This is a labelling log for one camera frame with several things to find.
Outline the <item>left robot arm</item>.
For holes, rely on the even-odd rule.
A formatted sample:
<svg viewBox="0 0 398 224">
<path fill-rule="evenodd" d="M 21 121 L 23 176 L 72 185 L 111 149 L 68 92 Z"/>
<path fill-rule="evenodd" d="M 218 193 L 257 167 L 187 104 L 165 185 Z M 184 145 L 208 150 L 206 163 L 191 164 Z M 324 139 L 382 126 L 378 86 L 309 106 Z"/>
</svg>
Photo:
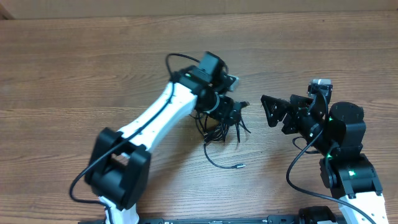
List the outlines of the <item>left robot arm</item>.
<svg viewBox="0 0 398 224">
<path fill-rule="evenodd" d="M 205 144 L 225 141 L 230 127 L 242 128 L 241 109 L 248 103 L 226 96 L 239 78 L 211 52 L 180 70 L 171 70 L 163 93 L 138 118 L 117 131 L 104 128 L 98 135 L 85 172 L 105 209 L 105 223 L 138 223 L 136 203 L 149 178 L 152 153 L 172 128 L 195 112 L 195 124 Z"/>
</svg>

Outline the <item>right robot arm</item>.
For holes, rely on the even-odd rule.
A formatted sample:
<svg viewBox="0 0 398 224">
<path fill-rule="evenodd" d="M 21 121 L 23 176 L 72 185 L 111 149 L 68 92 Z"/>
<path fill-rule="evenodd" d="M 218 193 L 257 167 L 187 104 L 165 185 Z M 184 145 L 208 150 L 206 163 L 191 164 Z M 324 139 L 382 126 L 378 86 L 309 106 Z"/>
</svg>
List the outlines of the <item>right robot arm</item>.
<svg viewBox="0 0 398 224">
<path fill-rule="evenodd" d="M 307 145 L 289 165 L 287 183 L 295 190 L 336 202 L 346 223 L 387 223 L 385 198 L 378 174 L 363 154 L 364 111 L 349 102 L 330 104 L 329 93 L 292 95 L 290 100 L 262 96 L 270 127 L 282 122 L 284 134 L 298 133 Z M 295 185 L 290 174 L 297 161 L 314 147 L 323 157 L 320 172 L 324 195 Z"/>
</svg>

